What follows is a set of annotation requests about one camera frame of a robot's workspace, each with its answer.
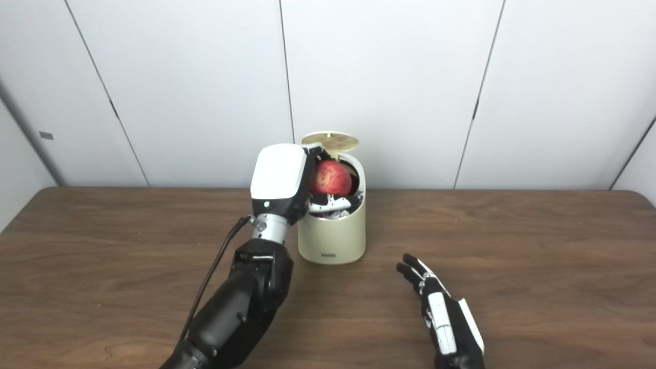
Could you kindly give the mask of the left white-black robot hand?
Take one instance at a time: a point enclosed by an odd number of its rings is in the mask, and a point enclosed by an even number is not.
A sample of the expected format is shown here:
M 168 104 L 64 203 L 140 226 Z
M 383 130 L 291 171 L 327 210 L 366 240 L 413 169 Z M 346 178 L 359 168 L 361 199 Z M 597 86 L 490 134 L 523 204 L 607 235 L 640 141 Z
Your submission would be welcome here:
M 323 171 L 333 167 L 346 177 L 346 189 L 321 189 Z M 250 195 L 256 217 L 274 215 L 294 225 L 307 214 L 354 213 L 365 200 L 363 192 L 351 190 L 351 176 L 322 144 L 276 144 L 265 147 L 257 157 Z

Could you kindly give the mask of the right white-black robot hand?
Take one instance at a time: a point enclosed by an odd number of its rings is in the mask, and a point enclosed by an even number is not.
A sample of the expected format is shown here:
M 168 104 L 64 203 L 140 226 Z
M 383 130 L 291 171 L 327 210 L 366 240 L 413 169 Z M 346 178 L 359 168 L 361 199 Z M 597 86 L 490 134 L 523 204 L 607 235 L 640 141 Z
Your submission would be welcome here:
M 455 299 L 424 262 L 403 254 L 396 265 L 420 298 L 420 311 L 436 350 L 435 368 L 485 368 L 485 345 L 466 299 Z

